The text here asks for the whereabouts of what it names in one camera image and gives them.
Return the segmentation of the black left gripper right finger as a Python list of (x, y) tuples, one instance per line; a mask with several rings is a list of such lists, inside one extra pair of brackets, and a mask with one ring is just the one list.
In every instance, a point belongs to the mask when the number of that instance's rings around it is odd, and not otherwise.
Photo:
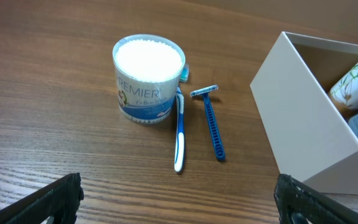
[(274, 190), (280, 224), (358, 224), (358, 213), (287, 174)]

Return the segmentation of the blue white toothbrush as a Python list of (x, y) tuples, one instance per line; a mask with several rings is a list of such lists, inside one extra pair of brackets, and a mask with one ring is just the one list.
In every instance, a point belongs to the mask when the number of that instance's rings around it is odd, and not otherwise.
[(175, 101), (177, 104), (177, 134), (175, 143), (175, 159), (174, 170), (176, 173), (181, 173), (185, 161), (185, 129), (184, 129), (184, 105), (185, 99), (180, 90), (177, 87)]

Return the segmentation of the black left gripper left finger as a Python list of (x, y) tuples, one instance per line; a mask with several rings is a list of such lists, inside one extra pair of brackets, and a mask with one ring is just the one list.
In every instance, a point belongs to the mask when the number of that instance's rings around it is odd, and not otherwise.
[(68, 174), (0, 210), (0, 224), (75, 224), (83, 199), (80, 174)]

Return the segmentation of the cotton swabs round clear tub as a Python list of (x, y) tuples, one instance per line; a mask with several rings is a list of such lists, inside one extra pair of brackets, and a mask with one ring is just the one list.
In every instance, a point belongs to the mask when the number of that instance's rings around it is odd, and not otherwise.
[(136, 123), (164, 120), (172, 110), (185, 67), (183, 50), (164, 37), (135, 34), (115, 44), (112, 60), (121, 112)]

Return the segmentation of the blue disposable razor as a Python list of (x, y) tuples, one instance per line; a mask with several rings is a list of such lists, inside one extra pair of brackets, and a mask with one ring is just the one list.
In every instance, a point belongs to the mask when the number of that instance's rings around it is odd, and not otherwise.
[(209, 93), (218, 90), (218, 85), (212, 85), (199, 90), (192, 91), (191, 97), (201, 96), (204, 102), (204, 111), (206, 113), (206, 120), (208, 123), (209, 132), (211, 135), (211, 141), (214, 149), (216, 159), (218, 161), (224, 161), (226, 159), (225, 150), (221, 141), (219, 127), (216, 122), (213, 106), (209, 97)]

